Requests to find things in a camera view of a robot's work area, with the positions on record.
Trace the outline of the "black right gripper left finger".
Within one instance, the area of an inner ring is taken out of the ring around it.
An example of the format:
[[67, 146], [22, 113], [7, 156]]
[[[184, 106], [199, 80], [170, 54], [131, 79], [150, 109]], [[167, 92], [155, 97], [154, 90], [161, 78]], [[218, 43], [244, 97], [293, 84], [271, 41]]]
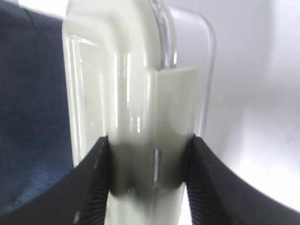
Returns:
[[103, 225], [109, 190], [107, 137], [44, 194], [0, 219], [2, 225]]

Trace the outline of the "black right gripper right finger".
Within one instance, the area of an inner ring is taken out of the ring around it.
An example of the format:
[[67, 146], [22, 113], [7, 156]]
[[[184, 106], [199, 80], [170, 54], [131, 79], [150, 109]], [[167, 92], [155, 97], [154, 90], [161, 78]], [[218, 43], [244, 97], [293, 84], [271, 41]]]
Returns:
[[298, 225], [299, 212], [269, 198], [232, 172], [204, 140], [185, 149], [185, 184], [194, 225]]

